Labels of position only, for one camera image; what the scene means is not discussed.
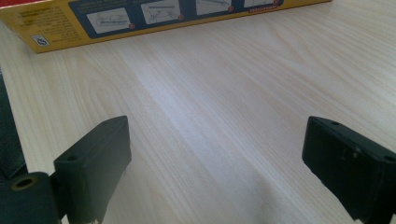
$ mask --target yellow box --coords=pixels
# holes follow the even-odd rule
[[[3,0],[0,20],[34,52],[331,0]]]

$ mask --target dark floor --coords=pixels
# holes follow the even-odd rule
[[[0,184],[26,173],[21,142],[0,69]]]

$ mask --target printed picture on box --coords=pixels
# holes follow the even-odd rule
[[[180,6],[178,0],[163,0],[142,5],[146,24],[178,20]]]
[[[125,8],[96,12],[87,17],[97,34],[127,29],[131,24]]]
[[[275,0],[245,0],[245,7],[263,6],[274,2]]]
[[[197,15],[205,15],[214,12],[227,11],[231,7],[232,0],[195,0]]]

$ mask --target light wood tabletop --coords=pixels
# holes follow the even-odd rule
[[[334,0],[43,54],[1,24],[28,169],[51,174],[126,115],[133,158],[104,223],[359,223],[304,165],[306,122],[396,150],[395,8]]]

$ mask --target cardboard box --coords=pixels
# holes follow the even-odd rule
[[[2,0],[0,20],[34,52],[331,0]]]

